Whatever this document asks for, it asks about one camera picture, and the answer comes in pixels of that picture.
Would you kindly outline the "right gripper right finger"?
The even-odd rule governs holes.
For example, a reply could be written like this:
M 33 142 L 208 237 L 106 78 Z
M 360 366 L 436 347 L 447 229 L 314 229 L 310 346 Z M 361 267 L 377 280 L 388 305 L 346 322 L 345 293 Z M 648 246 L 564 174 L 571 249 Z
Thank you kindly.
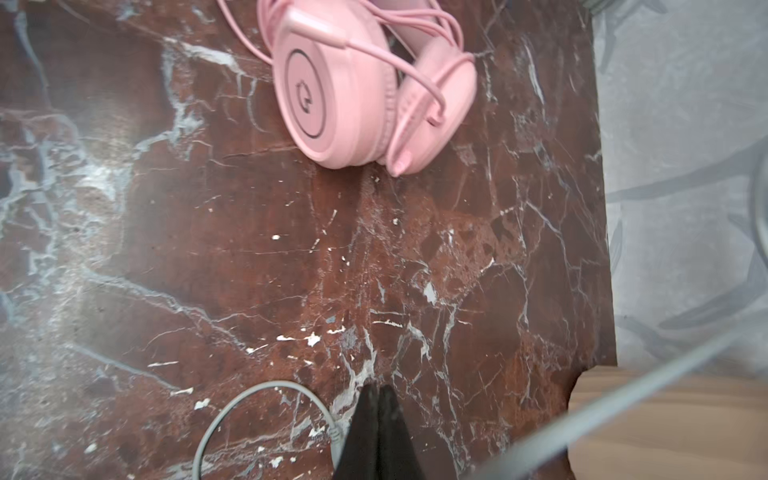
M 377 478 L 424 480 L 402 408 L 394 388 L 384 385 L 378 397 Z

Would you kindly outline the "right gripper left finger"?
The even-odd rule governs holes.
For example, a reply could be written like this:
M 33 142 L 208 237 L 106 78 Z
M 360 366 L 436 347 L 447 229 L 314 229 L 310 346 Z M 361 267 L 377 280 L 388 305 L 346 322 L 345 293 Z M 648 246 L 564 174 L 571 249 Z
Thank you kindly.
M 366 384 L 356 405 L 333 480 L 378 478 L 379 388 Z

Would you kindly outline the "pink headphones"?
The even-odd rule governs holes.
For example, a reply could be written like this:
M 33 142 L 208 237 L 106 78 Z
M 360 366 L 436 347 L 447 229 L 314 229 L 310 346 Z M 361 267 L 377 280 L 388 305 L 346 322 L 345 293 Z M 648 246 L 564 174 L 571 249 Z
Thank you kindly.
M 259 30 L 289 133 L 329 169 L 425 169 L 477 90 L 457 19 L 436 1 L 260 1 Z

